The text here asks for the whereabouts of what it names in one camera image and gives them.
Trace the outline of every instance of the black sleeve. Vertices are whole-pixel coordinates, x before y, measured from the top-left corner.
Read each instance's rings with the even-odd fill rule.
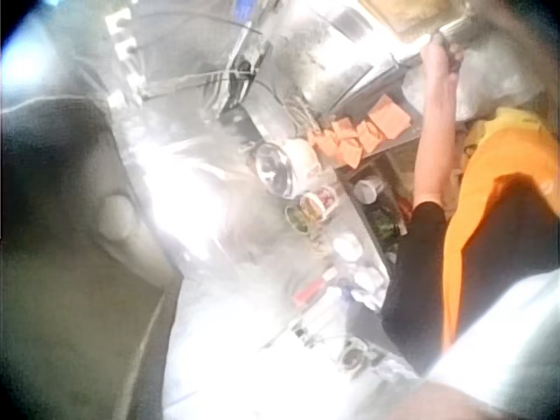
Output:
[[[446,229],[441,206],[426,202],[414,210],[409,234],[399,246],[395,278],[381,310],[385,333],[419,374],[441,354]]]

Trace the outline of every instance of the food item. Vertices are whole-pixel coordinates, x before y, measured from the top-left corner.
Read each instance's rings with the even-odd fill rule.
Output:
[[[385,136],[371,122],[363,122],[358,140],[366,153],[371,153],[385,140]]]
[[[340,118],[338,121],[333,122],[332,129],[340,140],[358,136],[350,118]]]
[[[410,115],[384,94],[367,113],[371,121],[389,139],[396,139],[410,127]]]
[[[310,221],[324,221],[339,204],[336,192],[330,186],[322,186],[317,191],[308,192],[299,205]]]
[[[450,0],[361,0],[367,9],[381,14],[396,32],[405,32],[415,25],[444,14],[451,8]]]
[[[310,129],[307,131],[307,141],[311,146],[314,146],[317,143],[317,137],[322,136],[320,131],[314,131]]]
[[[363,134],[368,133],[369,132],[368,121],[364,120],[364,121],[360,122],[358,124],[358,126],[356,127],[356,132],[358,133],[358,137],[360,137]]]
[[[309,233],[309,221],[305,218],[305,214],[299,206],[287,206],[284,209],[284,214],[286,216],[286,220],[300,234],[306,235]]]
[[[339,153],[342,156],[342,160],[354,169],[360,165],[362,152],[360,143],[355,138],[349,138],[340,142]]]
[[[336,142],[329,136],[316,136],[317,146],[320,150],[325,153],[328,157],[332,157],[336,154],[336,150],[338,149],[338,145]]]
[[[326,129],[324,135],[332,139],[336,144],[340,143],[340,139],[337,137],[336,133],[331,129]]]

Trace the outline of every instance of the kitchen equipment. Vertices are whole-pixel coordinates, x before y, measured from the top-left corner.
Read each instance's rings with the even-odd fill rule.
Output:
[[[361,204],[373,204],[377,200],[377,196],[385,188],[385,182],[372,175],[366,179],[358,181],[353,188],[353,194]]]
[[[307,192],[299,201],[302,211],[312,221],[325,221],[338,204],[339,197],[330,186]]]
[[[466,11],[465,0],[359,0],[359,3],[404,43],[433,33],[460,19]]]
[[[299,138],[261,145],[255,154],[255,167],[267,189],[286,199],[299,195],[321,172],[315,150]]]

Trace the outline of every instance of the lid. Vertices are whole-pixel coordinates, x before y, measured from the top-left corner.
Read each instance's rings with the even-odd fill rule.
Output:
[[[353,188],[353,195],[362,204],[373,204],[377,200],[377,191],[375,185],[365,181],[360,181]]]

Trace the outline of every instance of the hand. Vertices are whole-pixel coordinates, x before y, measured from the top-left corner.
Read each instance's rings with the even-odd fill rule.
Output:
[[[423,71],[428,93],[442,89],[455,92],[459,83],[459,75],[451,71],[451,63],[444,42],[443,35],[437,33],[422,50]],[[457,44],[451,44],[449,52],[457,62],[463,61],[463,51]]]

